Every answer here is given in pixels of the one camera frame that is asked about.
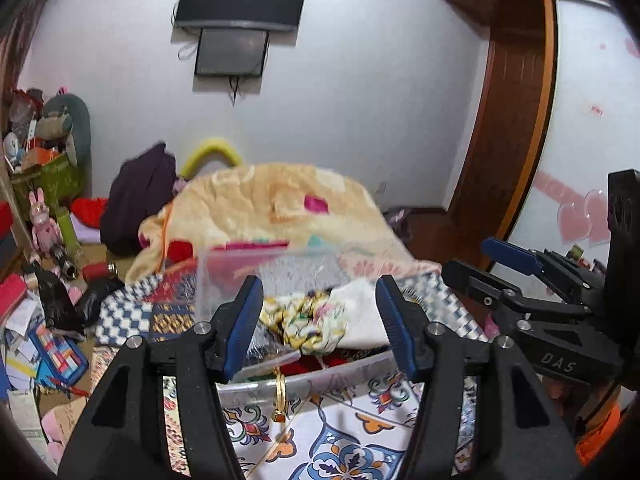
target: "metal screw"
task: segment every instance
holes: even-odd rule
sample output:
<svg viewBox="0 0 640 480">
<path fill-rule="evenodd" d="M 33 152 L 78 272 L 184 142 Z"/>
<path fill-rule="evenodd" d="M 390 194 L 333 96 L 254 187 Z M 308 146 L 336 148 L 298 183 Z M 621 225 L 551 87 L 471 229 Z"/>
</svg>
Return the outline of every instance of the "metal screw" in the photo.
<svg viewBox="0 0 640 480">
<path fill-rule="evenodd" d="M 524 332 L 531 330 L 531 323 L 526 319 L 519 320 L 516 325 L 520 330 L 524 330 Z"/>
<path fill-rule="evenodd" d="M 199 335 L 208 334 L 211 330 L 211 323 L 209 321 L 200 321 L 193 325 L 193 331 Z"/>
<path fill-rule="evenodd" d="M 444 325 L 442 323 L 433 322 L 429 323 L 427 330 L 431 332 L 433 335 L 442 335 L 444 334 Z"/>
<path fill-rule="evenodd" d="M 127 346 L 129 348 L 138 348 L 140 345 L 142 345 L 142 336 L 132 335 L 127 339 Z"/>
<path fill-rule="evenodd" d="M 514 345 L 513 339 L 508 335 L 499 335 L 495 340 L 500 348 L 509 349 Z"/>
</svg>

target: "dark brown floor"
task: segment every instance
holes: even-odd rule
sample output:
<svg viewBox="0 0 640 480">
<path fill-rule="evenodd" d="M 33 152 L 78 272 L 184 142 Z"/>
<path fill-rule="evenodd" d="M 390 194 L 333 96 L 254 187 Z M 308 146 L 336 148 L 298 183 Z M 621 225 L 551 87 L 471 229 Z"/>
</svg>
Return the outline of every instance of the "dark brown floor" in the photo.
<svg viewBox="0 0 640 480">
<path fill-rule="evenodd" d="M 454 225 L 446 213 L 414 212 L 409 216 L 409 226 L 412 239 L 407 248 L 415 258 L 441 264 L 454 258 L 474 265 L 480 263 L 480 244 L 486 236 L 463 232 Z M 456 295 L 478 324 L 484 327 L 484 320 L 490 313 L 489 309 L 458 292 Z"/>
</svg>

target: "checkered pattern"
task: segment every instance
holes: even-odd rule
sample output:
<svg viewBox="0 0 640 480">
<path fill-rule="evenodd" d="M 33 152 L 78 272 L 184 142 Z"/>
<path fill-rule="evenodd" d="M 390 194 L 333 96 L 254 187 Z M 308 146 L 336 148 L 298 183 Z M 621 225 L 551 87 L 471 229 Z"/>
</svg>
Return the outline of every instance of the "checkered pattern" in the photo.
<svg viewBox="0 0 640 480">
<path fill-rule="evenodd" d="M 489 341 L 465 306 L 437 272 L 396 280 L 408 300 L 420 304 L 430 321 L 444 323 L 460 337 Z"/>
<path fill-rule="evenodd" d="M 159 285 L 162 274 L 152 274 L 117 290 L 102 302 L 95 328 L 98 343 L 122 346 L 127 337 L 147 336 L 151 327 L 153 304 L 143 301 Z"/>
</svg>

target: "black garment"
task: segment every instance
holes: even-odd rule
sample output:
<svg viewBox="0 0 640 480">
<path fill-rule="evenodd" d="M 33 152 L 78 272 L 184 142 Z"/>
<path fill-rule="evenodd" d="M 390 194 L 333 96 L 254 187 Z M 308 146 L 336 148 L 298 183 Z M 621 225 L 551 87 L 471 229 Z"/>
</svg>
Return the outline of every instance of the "black garment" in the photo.
<svg viewBox="0 0 640 480">
<path fill-rule="evenodd" d="M 158 142 L 147 152 L 126 160 L 111 184 L 100 217 L 100 241 L 117 256 L 134 256 L 141 250 L 138 228 L 174 198 L 175 157 Z"/>
</svg>

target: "blanket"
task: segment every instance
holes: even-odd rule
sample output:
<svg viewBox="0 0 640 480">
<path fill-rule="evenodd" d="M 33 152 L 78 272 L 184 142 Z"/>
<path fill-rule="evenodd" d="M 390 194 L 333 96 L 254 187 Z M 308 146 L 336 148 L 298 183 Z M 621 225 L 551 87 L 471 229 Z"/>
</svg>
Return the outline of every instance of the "blanket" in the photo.
<svg viewBox="0 0 640 480">
<path fill-rule="evenodd" d="M 194 255 L 238 240 L 286 240 L 413 261 L 364 186 L 303 164 L 238 166 L 196 177 L 138 234 L 146 248 L 126 283 L 161 270 L 171 240 L 188 240 Z"/>
</svg>

